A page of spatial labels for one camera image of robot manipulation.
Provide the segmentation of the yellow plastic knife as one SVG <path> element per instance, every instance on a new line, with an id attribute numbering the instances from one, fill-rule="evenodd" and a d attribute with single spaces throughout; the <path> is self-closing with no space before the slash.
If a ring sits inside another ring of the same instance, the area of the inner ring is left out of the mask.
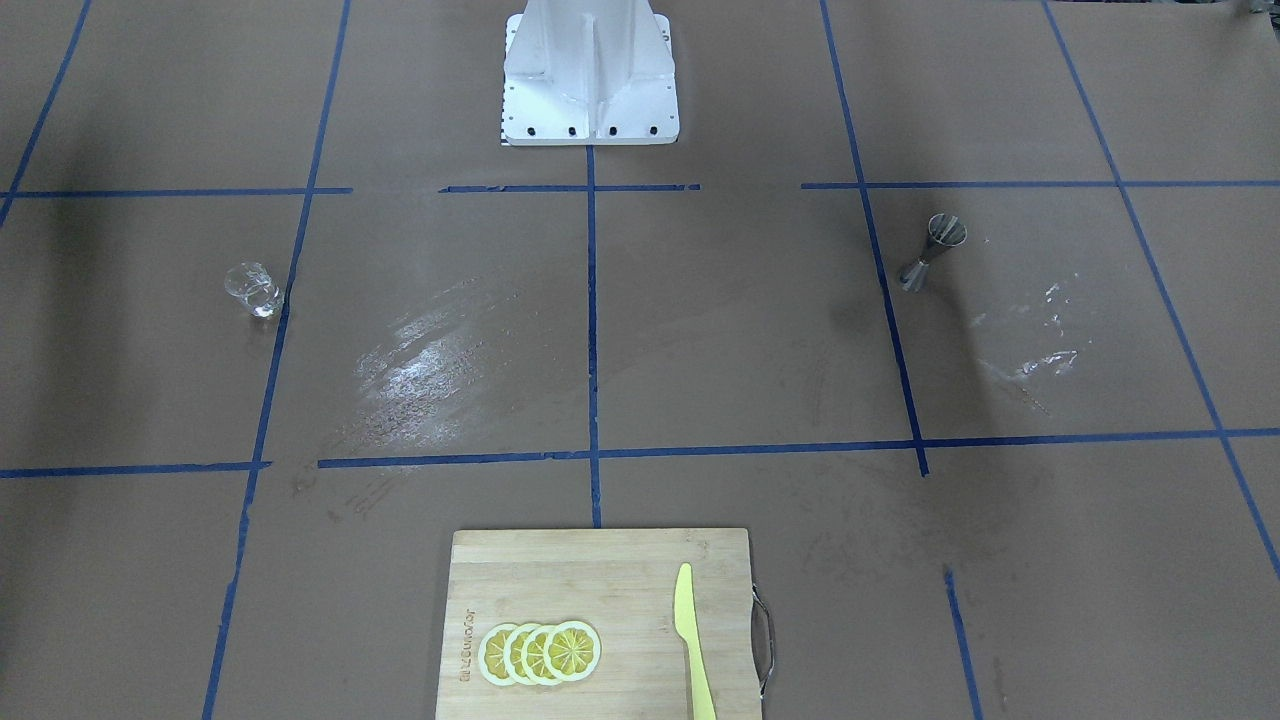
<path id="1" fill-rule="evenodd" d="M 675 630 L 685 643 L 690 703 L 694 719 L 717 719 L 705 661 L 701 655 L 692 565 L 682 562 L 673 589 Z"/>

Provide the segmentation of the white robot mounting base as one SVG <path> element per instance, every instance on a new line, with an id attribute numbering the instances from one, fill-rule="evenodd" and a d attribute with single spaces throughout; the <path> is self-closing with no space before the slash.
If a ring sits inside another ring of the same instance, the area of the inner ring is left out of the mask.
<path id="1" fill-rule="evenodd" d="M 503 145 L 678 141 L 671 23 L 649 1 L 529 1 L 504 40 Z"/>

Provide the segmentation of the steel double jigger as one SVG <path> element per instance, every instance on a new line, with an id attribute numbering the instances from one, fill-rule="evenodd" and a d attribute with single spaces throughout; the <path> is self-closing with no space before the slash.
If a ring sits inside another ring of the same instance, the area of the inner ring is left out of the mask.
<path id="1" fill-rule="evenodd" d="M 968 238 L 966 225 L 952 214 L 934 214 L 927 223 L 925 242 L 916 258 L 899 270 L 897 283 L 906 292 L 919 292 L 937 258 L 957 249 Z"/>

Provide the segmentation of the back lemon slice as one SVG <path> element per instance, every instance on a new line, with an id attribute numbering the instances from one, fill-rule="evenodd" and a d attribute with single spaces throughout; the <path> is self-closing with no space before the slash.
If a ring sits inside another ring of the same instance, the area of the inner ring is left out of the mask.
<path id="1" fill-rule="evenodd" d="M 493 685 L 515 684 L 515 679 L 507 669 L 506 652 L 507 641 L 516 628 L 512 623 L 494 625 L 480 642 L 479 670 L 481 676 Z"/>

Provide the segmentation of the clear glass shaker cup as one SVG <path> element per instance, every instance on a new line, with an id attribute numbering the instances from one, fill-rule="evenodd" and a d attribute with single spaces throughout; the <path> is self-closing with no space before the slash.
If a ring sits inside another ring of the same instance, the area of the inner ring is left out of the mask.
<path id="1" fill-rule="evenodd" d="M 269 319 L 283 307 L 284 291 L 261 263 L 241 263 L 224 275 L 224 290 L 252 316 Z"/>

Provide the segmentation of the bamboo cutting board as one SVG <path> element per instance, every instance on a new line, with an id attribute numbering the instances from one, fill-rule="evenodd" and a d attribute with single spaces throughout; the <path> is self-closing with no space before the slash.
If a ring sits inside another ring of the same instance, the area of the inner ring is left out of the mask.
<path id="1" fill-rule="evenodd" d="M 673 589 L 692 565 L 701 655 L 719 719 L 759 719 L 755 593 L 742 528 L 460 530 L 443 615 L 438 719 L 691 719 Z M 581 682 L 498 687 L 480 642 L 502 623 L 586 621 L 602 659 Z"/>

